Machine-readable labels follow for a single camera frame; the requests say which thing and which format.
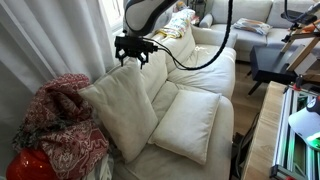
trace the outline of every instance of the couch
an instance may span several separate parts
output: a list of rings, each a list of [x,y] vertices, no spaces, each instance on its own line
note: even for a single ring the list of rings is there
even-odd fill
[[[218,51],[223,36],[220,31],[191,26],[182,38],[159,34],[152,38],[184,65],[199,66]],[[142,69],[132,65],[136,60],[128,60],[124,67],[116,67],[79,91],[97,109],[117,146],[112,152],[113,179],[229,178],[236,38],[230,34],[227,47],[204,69],[179,70],[159,50],[150,54]],[[134,78],[136,69],[139,78]],[[131,114],[140,106],[144,110]],[[130,122],[121,124],[125,118]]]
[[[290,0],[288,10],[305,12],[313,5],[313,0]],[[206,14],[199,26],[213,30],[225,31],[227,23],[228,1],[213,0],[210,13]],[[237,51],[237,60],[250,62],[250,51],[253,46],[267,46],[281,49],[284,42],[281,40],[289,34],[288,28],[292,23],[281,18],[284,12],[284,0],[234,0],[232,24],[240,18],[264,22],[272,28],[267,35],[260,35],[250,31],[231,27],[231,33],[238,35],[234,49]],[[289,50],[295,50],[299,45],[307,45],[312,38],[295,40]],[[320,56],[320,45],[317,44],[312,53]]]

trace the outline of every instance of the black stand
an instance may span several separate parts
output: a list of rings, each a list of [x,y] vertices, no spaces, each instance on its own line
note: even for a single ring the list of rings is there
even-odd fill
[[[252,79],[257,81],[251,88],[250,96],[263,82],[275,81],[282,84],[289,84],[295,81],[297,75],[293,71],[287,71],[288,58],[292,52],[281,52],[280,49],[254,46],[250,52]]]
[[[206,1],[199,1],[199,0],[193,0],[191,1],[191,5],[192,5],[192,9],[196,12],[196,15],[200,17],[200,19],[204,18],[204,13],[206,11],[206,6],[207,6],[207,3]],[[202,15],[201,15],[201,11],[198,11],[198,8],[197,6],[202,6],[203,9],[202,9]]]

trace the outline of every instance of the armrest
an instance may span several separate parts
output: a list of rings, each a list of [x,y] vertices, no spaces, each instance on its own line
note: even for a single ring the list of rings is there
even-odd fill
[[[210,28],[213,22],[213,16],[209,13],[207,14],[199,23],[201,28]]]
[[[209,44],[214,46],[221,46],[225,35],[224,31],[217,31],[206,28],[192,27],[192,35],[196,44]],[[234,48],[238,35],[234,33],[229,34],[226,47]]]

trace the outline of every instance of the sheer curtain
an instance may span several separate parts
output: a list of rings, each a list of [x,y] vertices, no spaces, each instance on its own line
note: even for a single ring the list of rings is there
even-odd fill
[[[64,73],[91,82],[115,64],[113,37],[97,0],[0,0],[0,176],[11,140],[37,89]]]

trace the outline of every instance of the pillow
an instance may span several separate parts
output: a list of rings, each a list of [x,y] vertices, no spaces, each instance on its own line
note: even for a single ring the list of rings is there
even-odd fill
[[[168,77],[165,52],[150,54],[149,62],[142,66],[140,72],[145,91],[152,102]]]
[[[137,61],[130,58],[79,94],[96,108],[125,161],[135,159],[158,123]]]
[[[240,18],[236,23],[234,23],[233,27],[236,29],[255,32],[261,35],[267,35],[269,30],[272,28],[272,26],[269,24],[246,18]]]
[[[204,165],[220,95],[179,90],[149,143]]]

